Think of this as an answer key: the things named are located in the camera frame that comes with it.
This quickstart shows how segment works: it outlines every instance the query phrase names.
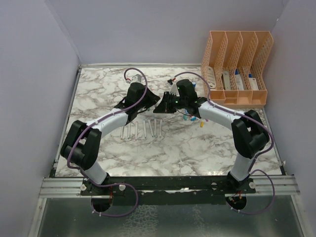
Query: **bolt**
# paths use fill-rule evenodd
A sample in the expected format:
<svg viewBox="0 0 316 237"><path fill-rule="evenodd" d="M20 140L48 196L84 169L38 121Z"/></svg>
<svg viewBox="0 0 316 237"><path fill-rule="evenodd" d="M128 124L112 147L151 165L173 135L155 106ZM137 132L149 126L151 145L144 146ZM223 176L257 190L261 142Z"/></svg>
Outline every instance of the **bolt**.
<svg viewBox="0 0 316 237"><path fill-rule="evenodd" d="M86 189L87 189L87 187L86 187L84 184L81 184L80 190L81 190L81 191L85 191Z"/></svg>
<svg viewBox="0 0 316 237"><path fill-rule="evenodd" d="M249 183L249 187L250 187L251 189L255 189L255 188L256 188L256 184L255 184L254 182L250 182L250 183Z"/></svg>
<svg viewBox="0 0 316 237"><path fill-rule="evenodd" d="M126 188L126 186L124 184L120 184L118 189L121 190L121 191L124 191Z"/></svg>

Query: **gray wall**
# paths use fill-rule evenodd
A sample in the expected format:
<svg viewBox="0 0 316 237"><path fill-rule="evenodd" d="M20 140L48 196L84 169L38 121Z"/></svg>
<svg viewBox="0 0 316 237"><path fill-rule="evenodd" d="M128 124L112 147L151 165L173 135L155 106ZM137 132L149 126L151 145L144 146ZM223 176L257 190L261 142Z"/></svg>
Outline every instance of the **gray wall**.
<svg viewBox="0 0 316 237"><path fill-rule="evenodd" d="M78 57L43 0L0 1L0 236L27 236Z"/></svg>
<svg viewBox="0 0 316 237"><path fill-rule="evenodd" d="M84 64L201 63L210 30L271 31L288 0L46 0Z"/></svg>
<svg viewBox="0 0 316 237"><path fill-rule="evenodd" d="M316 1L291 0L272 31L267 114L316 234Z"/></svg>

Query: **white marble table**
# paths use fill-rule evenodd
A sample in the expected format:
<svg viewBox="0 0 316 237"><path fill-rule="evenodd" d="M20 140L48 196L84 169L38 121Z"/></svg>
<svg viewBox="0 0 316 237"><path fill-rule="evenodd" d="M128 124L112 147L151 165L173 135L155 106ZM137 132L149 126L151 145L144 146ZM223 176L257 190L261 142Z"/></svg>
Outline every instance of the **white marble table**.
<svg viewBox="0 0 316 237"><path fill-rule="evenodd" d="M123 79L126 68L84 68L79 79L73 107L67 125L79 119L89 121L111 110L125 95L129 84ZM148 78L149 88L162 97L170 89L167 80L171 76L192 71L200 74L200 68L140 68ZM136 71L128 72L131 78ZM194 75L182 75L179 79L197 82L198 96L204 96L202 82ZM257 110L264 124L262 110ZM147 138L144 137L143 119L163 119L162 136L152 137L148 122ZM138 121L138 139L135 140L135 123ZM120 129L114 130L101 141L98 161L111 176L179 176L226 175L236 158L232 132L212 121L185 121L183 115L153 114L147 111L137 116L131 125L131 137L120 139ZM260 156L254 165L268 174L281 174L275 150ZM66 159L60 157L56 177L80 176L68 169Z"/></svg>

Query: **cable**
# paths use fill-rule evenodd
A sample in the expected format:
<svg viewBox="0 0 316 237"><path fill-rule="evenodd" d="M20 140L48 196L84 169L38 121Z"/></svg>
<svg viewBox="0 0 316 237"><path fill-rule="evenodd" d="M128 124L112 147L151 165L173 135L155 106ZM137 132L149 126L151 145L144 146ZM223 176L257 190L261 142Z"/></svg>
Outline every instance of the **cable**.
<svg viewBox="0 0 316 237"><path fill-rule="evenodd" d="M268 135L269 135L270 138L271 138L271 145L270 145L266 150L264 150L264 151L262 151L262 152L259 152L259 153L257 153L257 154L255 155L255 157L254 157L254 159L253 159L253 162L252 162L251 166L249 167L249 172L250 172L251 169L252 169L252 167L253 167L253 165L254 165L254 163L256 162L258 156L260 156L260 155L262 155L262 154L264 154L264 153L266 153L266 152L272 150L272 148L273 148L273 146L274 146L274 144L275 144L275 139L274 139L272 133L268 130L268 128L266 128L263 124L261 124L261 123L258 122L257 120L254 120L253 118L250 118L250 117L248 117L248 116L246 116L246 115L244 115L244 114L241 114L241 113L239 113L239 112L230 111L230 110L228 110L228 109L225 109L225 108L223 108L223 107L221 107L221 106L218 106L217 104L213 103L213 102L210 100L211 88L209 87L209 84L207 83L207 81L206 81L202 76L200 76L199 74L193 73L193 72L182 72L182 73L178 73L177 75L175 75L174 78L176 78L176 77L178 77L178 76L180 76L180 75L182 75L182 74L193 74L193 75L195 75L195 76L201 78L201 79L203 80L203 82L205 82L205 84L207 85L207 89L208 89L207 101L209 102L209 104L210 104L211 106L213 106L213 107L215 107L215 108L217 108L217 109L220 109L220 110L222 110L222 111L224 111L224 112L226 112L226 113L229 113L229 114L232 114L232 115L238 115L238 116L243 117L243 118L245 118L245 119L247 119L247 120L250 120L250 121L254 122L255 124L259 125L260 127L262 127L262 128L268 133Z"/></svg>
<svg viewBox="0 0 316 237"><path fill-rule="evenodd" d="M146 112L147 110L142 110L142 111L139 111L137 114L141 114L143 112Z"/></svg>
<svg viewBox="0 0 316 237"><path fill-rule="evenodd" d="M252 175L253 173L255 173L255 172L257 172L257 171L260 171L260 172L262 172L264 175L266 175L266 177L268 178L268 180L269 180L270 183L271 183L272 192L273 192L271 202L269 203L268 206L266 206L266 207L263 208L262 210L260 210L260 211L255 211L255 212L245 212L245 211L237 210L237 209L233 208L232 206L230 206L230 205L228 204L228 202L226 202L226 204L231 208L231 210L233 210L233 211L235 211L235 212L238 212L238 213L241 213L241 214L245 214L245 215L259 215L259 214L262 214L262 213L266 212L267 210L269 210L269 208L273 205L273 203L274 203L274 201L275 201L275 199L276 199L276 189L275 189L275 186L274 186L274 184L273 184L273 181L272 181L271 177L270 177L266 172L264 172L263 170L260 170L260 169L255 169L254 171L251 172L250 175Z"/></svg>
<svg viewBox="0 0 316 237"><path fill-rule="evenodd" d="M186 115L186 114L184 114L184 113L182 113L182 112L180 112L179 110L177 110L179 113L181 113L181 114L183 114L183 115ZM186 116L191 116L191 115L186 115Z"/></svg>
<svg viewBox="0 0 316 237"><path fill-rule="evenodd" d="M129 109L131 109L131 108L135 107L136 105L138 105L138 104L142 101L142 99L145 97L146 92L147 92L147 87L148 87L147 79L146 79L145 74L144 74L141 70L139 70L139 69L137 69L137 68L128 68L128 69L126 69L125 72L124 72L124 79L125 79L125 80L127 80L127 79L126 79L126 73L127 73L128 71L130 71L130 70L136 70L136 71L138 71L138 72L143 76L143 78L144 78L144 80L145 80L145 90L144 90L144 93L143 93L142 97L140 97L140 99L139 99L135 104L133 104L133 105L131 105L131 106L129 106L129 107L123 109L123 110L116 111L116 112L114 112L113 114L108 114L108 115L103 116L102 118L100 118L99 120L97 120L98 123L99 123L99 122L102 122L103 120L105 120L105 119L107 119L107 118L109 118L109 117L111 117L111 116L114 116L114 115L117 115L117 114L119 114L119 113L128 111ZM68 158L67 158L67 167L68 167L68 168L80 170L79 167L75 167L75 166L71 166L71 165L70 165L70 159L71 159L71 156L73 155L74 150L75 150L75 148L77 147L77 145L78 145L80 139L84 136L84 134L85 134L91 127L93 127L93 126L95 125L95 123L96 123L96 122L93 122L93 123L90 124L88 127L86 127L85 130L79 135L78 139L77 139L76 142L74 143L73 147L72 147L71 150L70 150L70 153L69 153L69 155L68 155Z"/></svg>
<svg viewBox="0 0 316 237"><path fill-rule="evenodd" d="M108 216L108 217L123 217L123 216L129 215L130 213L132 213L132 212L137 208L138 199L139 199L139 198L138 198L137 190L134 188L134 186L132 186L132 185L130 185L130 184L127 184L127 183L116 183L116 184L106 184L106 185L97 184L97 183L95 183L93 180L89 179L89 177L86 176L86 174L85 174L82 170L81 170L80 172L81 172L81 174L82 174L85 178L87 178L93 185L95 185L95 186L97 186L97 187L99 187L99 188L108 188L108 187L113 187L113 186L125 185L125 186L130 187L130 188L134 191L134 193L135 193L135 195L136 195L136 201L135 201L135 204L134 204L133 208L132 208L131 210L129 210L128 212L126 212L126 213L117 214L117 215L116 215L116 214L107 214L107 213L103 213L103 212L98 212L98 211L94 210L93 205L92 205L92 202L91 202L92 210L93 210L94 212L96 212L97 214L99 214L99 215L101 215L101 216Z"/></svg>

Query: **test tube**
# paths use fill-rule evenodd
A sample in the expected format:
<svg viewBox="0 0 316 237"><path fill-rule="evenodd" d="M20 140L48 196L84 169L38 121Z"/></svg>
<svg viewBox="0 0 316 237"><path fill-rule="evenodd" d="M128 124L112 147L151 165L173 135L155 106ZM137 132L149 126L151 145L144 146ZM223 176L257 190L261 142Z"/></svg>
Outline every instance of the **test tube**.
<svg viewBox="0 0 316 237"><path fill-rule="evenodd" d="M152 128L152 124L150 123L150 119L148 119L148 123L149 123L150 133L152 134L152 137L154 137L153 128Z"/></svg>
<svg viewBox="0 0 316 237"><path fill-rule="evenodd" d="M123 140L123 136L124 136L124 127L123 126L121 129L120 129L120 139Z"/></svg>
<svg viewBox="0 0 316 237"><path fill-rule="evenodd" d="M146 132L146 120L143 119L143 127L144 127L144 137L147 138L147 132Z"/></svg>
<svg viewBox="0 0 316 237"><path fill-rule="evenodd" d="M135 126L135 140L137 140L138 137L138 122L136 122L136 126Z"/></svg>
<svg viewBox="0 0 316 237"><path fill-rule="evenodd" d="M128 127L127 127L127 138L130 137L130 123L128 124Z"/></svg>
<svg viewBox="0 0 316 237"><path fill-rule="evenodd" d="M157 131L157 119L154 119L154 137L156 137L156 131Z"/></svg>
<svg viewBox="0 0 316 237"><path fill-rule="evenodd" d="M161 137L161 132L162 132L162 119L160 119L159 137Z"/></svg>

